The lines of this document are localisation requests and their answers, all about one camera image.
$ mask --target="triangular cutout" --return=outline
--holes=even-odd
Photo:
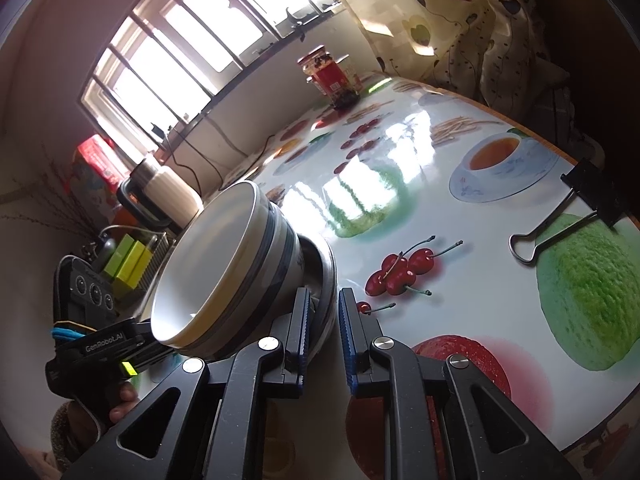
[[[155,458],[180,398],[178,388],[169,388],[119,437],[119,444],[146,458]]]
[[[489,450],[498,454],[521,446],[527,440],[525,433],[513,419],[480,386],[471,387],[471,395],[482,421]]]

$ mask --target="window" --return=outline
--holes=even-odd
[[[81,105],[137,164],[236,76],[337,0],[141,0],[96,63]]]

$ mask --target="patterned curtain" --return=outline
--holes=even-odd
[[[342,0],[382,69],[520,119],[568,78],[548,61],[534,0]]]

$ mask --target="stacked bowl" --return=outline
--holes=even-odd
[[[253,182],[219,194],[184,232],[160,276],[151,328],[181,354],[225,358],[268,335],[303,281],[300,241]]]

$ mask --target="hand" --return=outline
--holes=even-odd
[[[124,383],[120,388],[120,399],[122,403],[109,412],[109,418],[116,424],[139,402],[138,393],[131,383]],[[98,435],[94,420],[84,410],[80,404],[72,400],[66,409],[66,416],[69,419],[69,427],[73,437],[82,448],[80,451],[89,449]]]

